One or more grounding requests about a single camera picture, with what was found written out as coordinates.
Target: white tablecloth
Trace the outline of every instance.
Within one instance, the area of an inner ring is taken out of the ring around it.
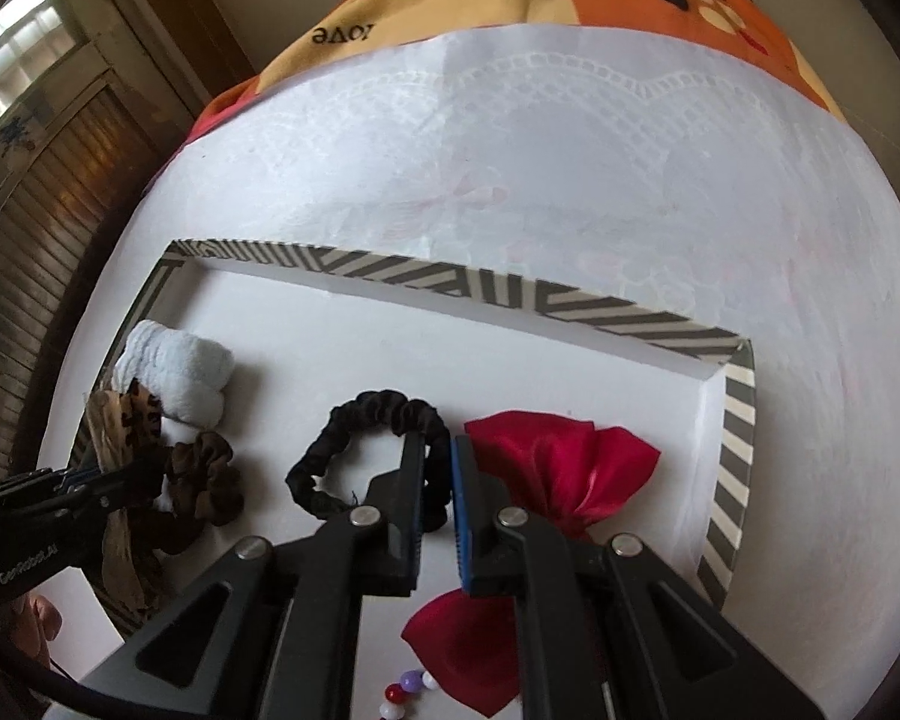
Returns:
[[[122,236],[44,463],[173,238],[314,242],[613,293],[754,340],[754,491],[725,612],[850,718],[900,650],[900,205],[763,71],[621,29],[517,25],[300,76],[185,148]]]

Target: purple bead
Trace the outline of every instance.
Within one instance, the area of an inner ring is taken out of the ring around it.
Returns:
[[[408,693],[420,693],[423,690],[423,672],[405,671],[400,675],[400,686]]]

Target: white bead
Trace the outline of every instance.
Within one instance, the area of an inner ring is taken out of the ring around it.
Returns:
[[[405,709],[400,704],[391,704],[389,701],[380,704],[380,716],[384,720],[400,720],[405,713]]]

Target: silver screw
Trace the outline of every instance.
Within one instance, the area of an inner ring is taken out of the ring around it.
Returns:
[[[519,506],[508,506],[506,509],[500,509],[497,519],[505,528],[519,528],[530,521],[530,514],[527,514],[527,510],[521,509]]]
[[[610,547],[620,557],[636,557],[643,552],[643,541],[633,533],[617,533],[610,541]]]
[[[358,506],[350,512],[350,523],[358,528],[368,528],[380,521],[380,509],[375,506]]]
[[[268,550],[269,541],[260,536],[244,536],[233,548],[240,560],[256,560],[257,557],[264,557]]]

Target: scrunchie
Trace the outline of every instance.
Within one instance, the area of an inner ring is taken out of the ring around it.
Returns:
[[[423,464],[423,530],[436,531],[447,522],[450,503],[450,431],[437,410],[422,400],[408,400],[392,389],[361,392],[353,400],[330,410],[330,420],[320,431],[299,462],[290,469],[286,483],[301,509],[317,519],[348,512],[358,504],[346,503],[329,493],[317,490],[317,480],[327,467],[350,444],[355,433],[375,427],[386,427],[395,436],[415,430],[423,435],[430,451]]]

